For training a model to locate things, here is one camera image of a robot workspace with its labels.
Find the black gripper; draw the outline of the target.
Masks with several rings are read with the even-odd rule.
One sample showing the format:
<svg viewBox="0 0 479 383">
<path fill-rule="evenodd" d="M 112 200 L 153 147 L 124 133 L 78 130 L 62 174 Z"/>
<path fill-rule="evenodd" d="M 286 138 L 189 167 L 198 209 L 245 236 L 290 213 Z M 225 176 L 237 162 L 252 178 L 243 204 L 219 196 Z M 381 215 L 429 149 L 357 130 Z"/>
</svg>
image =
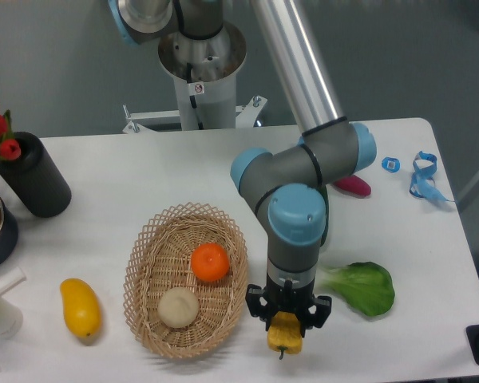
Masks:
<svg viewBox="0 0 479 383">
<path fill-rule="evenodd" d="M 279 311 L 295 314 L 300 322 L 300 334 L 304 338 L 308 330 L 322 328 L 331 314 L 332 298 L 326 295 L 315 296 L 313 287 L 313 282 L 304 287 L 296 287 L 288 279 L 280 286 L 267 276 L 265 287 L 247 285 L 245 301 L 250 315 L 263 322 L 266 331 Z"/>
</svg>

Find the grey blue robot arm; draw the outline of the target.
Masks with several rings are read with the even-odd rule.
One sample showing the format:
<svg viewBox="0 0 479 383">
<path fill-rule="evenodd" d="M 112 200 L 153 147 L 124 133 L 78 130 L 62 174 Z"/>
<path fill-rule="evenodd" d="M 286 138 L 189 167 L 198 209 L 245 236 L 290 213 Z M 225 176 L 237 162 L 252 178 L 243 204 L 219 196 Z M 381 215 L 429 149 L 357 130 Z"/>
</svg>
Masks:
<svg viewBox="0 0 479 383">
<path fill-rule="evenodd" d="M 159 42 L 182 129 L 236 126 L 236 74 L 247 50 L 221 1 L 111 1 L 109 8 L 126 41 Z M 246 301 L 267 326 L 280 312 L 293 314 L 305 334 L 331 312 L 331 300 L 313 293 L 327 219 L 319 190 L 372 164 L 376 144 L 342 111 L 301 2 L 254 1 L 252 8 L 301 137 L 283 152 L 252 148 L 232 163 L 236 189 L 268 237 L 266 285 L 249 286 Z"/>
</svg>

